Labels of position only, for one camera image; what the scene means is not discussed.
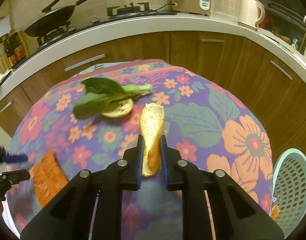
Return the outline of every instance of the white countertop edge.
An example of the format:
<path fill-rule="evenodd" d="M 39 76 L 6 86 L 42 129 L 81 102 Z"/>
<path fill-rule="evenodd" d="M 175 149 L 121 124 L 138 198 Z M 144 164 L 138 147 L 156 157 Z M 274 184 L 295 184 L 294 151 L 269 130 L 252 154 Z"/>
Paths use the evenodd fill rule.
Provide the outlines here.
<path fill-rule="evenodd" d="M 49 64 L 82 49 L 128 36 L 166 31 L 208 31 L 244 36 L 258 43 L 296 72 L 306 83 L 306 67 L 274 41 L 237 22 L 191 14 L 138 17 L 94 26 L 58 41 L 26 61 L 0 87 L 0 101 L 17 85 Z"/>

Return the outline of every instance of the metal screw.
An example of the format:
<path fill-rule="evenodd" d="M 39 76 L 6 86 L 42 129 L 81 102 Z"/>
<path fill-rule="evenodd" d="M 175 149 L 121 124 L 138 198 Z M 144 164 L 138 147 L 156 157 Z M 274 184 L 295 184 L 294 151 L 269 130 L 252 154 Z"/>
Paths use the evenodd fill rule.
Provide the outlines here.
<path fill-rule="evenodd" d="M 188 162 L 186 160 L 179 160 L 177 164 L 181 167 L 185 167 L 188 164 Z"/>
<path fill-rule="evenodd" d="M 225 172 L 222 171 L 222 170 L 217 170 L 217 171 L 215 172 L 215 175 L 218 176 L 218 177 L 220 177 L 220 178 L 222 178 L 222 177 L 225 176 Z"/>
<path fill-rule="evenodd" d="M 120 167 L 124 167 L 124 166 L 127 165 L 127 160 L 121 159 L 121 160 L 119 160 L 119 161 L 117 162 L 117 165 L 120 166 Z"/>
<path fill-rule="evenodd" d="M 80 177 L 81 178 L 87 178 L 88 176 L 89 176 L 89 171 L 87 171 L 87 170 L 80 171 Z"/>

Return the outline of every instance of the floral tablecloth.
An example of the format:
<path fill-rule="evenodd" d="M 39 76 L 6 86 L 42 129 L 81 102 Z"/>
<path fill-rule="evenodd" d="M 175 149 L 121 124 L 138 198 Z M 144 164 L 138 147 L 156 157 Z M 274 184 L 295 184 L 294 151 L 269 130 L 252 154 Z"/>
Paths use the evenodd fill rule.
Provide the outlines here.
<path fill-rule="evenodd" d="M 105 169 L 134 147 L 139 116 L 146 103 L 165 108 L 169 147 L 200 169 L 223 169 L 268 213 L 272 195 L 269 138 L 256 117 L 233 94 L 207 79 L 161 60 L 135 61 L 70 78 L 48 91 L 21 122 L 10 152 L 21 152 L 36 164 L 53 149 L 63 172 L 72 179 L 81 169 Z M 82 95 L 80 81 L 107 77 L 121 84 L 152 84 L 151 95 L 140 98 L 120 119 L 76 120 L 72 107 Z M 9 165 L 7 170 L 18 169 Z M 40 211 L 32 181 L 7 193 L 19 230 Z M 161 172 L 142 181 L 137 192 L 123 193 L 122 239 L 181 239 L 181 197 L 164 189 Z"/>

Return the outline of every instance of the orange cloth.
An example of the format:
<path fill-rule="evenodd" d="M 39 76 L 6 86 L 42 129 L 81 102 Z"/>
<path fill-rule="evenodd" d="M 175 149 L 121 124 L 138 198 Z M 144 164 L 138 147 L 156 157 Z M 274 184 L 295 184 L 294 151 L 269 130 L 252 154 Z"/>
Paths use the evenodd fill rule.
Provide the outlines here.
<path fill-rule="evenodd" d="M 35 194 L 42 208 L 68 183 L 51 150 L 33 168 L 33 174 Z"/>

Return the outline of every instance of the silver drawer handle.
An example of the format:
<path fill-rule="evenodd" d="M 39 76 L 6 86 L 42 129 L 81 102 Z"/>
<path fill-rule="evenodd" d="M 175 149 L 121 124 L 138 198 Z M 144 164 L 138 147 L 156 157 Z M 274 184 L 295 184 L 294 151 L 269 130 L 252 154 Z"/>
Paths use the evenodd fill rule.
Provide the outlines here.
<path fill-rule="evenodd" d="M 0 112 L 2 113 L 3 111 L 5 111 L 5 109 L 8 107 L 8 106 L 10 106 L 12 104 L 12 100 L 10 100 L 7 104 L 6 104 L 6 106 L 4 106 L 1 110 L 0 110 Z"/>
<path fill-rule="evenodd" d="M 276 64 L 273 60 L 271 60 L 271 63 L 275 65 L 279 70 L 281 70 L 288 78 L 290 78 L 290 80 L 292 80 L 292 76 L 286 73 L 286 71 L 283 68 L 281 68 L 278 64 Z"/>
<path fill-rule="evenodd" d="M 199 39 L 200 42 L 224 42 L 224 40 Z"/>
<path fill-rule="evenodd" d="M 74 64 L 74 65 L 72 65 L 72 66 L 70 66 L 70 67 L 65 68 L 65 71 L 69 71 L 69 70 L 71 70 L 71 69 L 73 69 L 73 68 L 79 67 L 79 66 L 81 66 L 81 65 L 84 65 L 84 64 L 86 64 L 86 63 L 92 62 L 92 61 L 94 61 L 94 60 L 97 60 L 97 59 L 100 59 L 100 58 L 103 58 L 103 57 L 105 57 L 105 54 L 98 55 L 98 56 L 96 56 L 96 57 L 91 57 L 91 58 L 89 58 L 89 59 L 85 59 L 85 60 L 83 60 L 83 61 L 81 61 L 81 62 L 79 62 L 79 63 L 76 63 L 76 64 Z"/>

